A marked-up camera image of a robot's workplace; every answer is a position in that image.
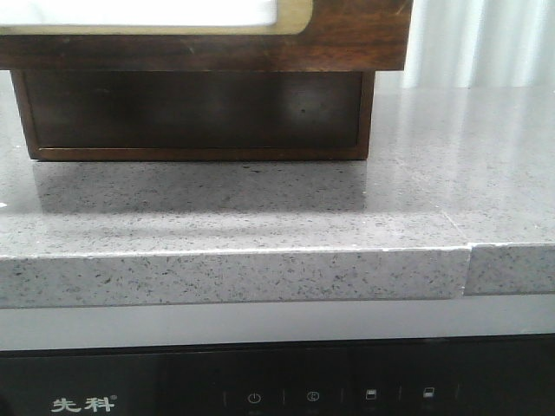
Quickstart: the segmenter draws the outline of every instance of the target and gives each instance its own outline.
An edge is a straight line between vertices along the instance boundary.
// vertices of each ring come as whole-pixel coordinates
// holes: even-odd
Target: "wooden base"
[[[12,71],[39,160],[366,159],[374,76]]]

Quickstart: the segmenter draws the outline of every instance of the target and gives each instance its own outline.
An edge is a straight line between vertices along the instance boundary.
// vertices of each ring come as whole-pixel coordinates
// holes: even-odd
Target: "gray quartz countertop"
[[[555,292],[554,114],[382,91],[368,161],[35,162],[0,72],[0,307]]]

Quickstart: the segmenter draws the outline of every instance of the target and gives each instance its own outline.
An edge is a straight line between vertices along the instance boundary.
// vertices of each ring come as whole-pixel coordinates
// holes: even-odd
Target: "black control panel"
[[[555,335],[0,353],[0,415],[555,414]]]

